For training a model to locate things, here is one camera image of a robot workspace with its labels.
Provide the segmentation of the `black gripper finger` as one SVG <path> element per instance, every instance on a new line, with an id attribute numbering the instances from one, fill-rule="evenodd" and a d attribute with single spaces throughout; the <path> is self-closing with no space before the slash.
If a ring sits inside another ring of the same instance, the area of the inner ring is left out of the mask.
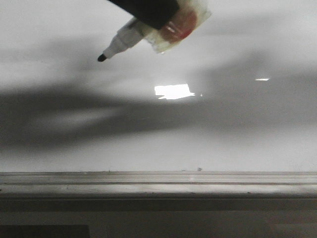
<path id="1" fill-rule="evenodd" d="M 176 0 L 110 0 L 141 22 L 160 30 L 180 9 Z"/>

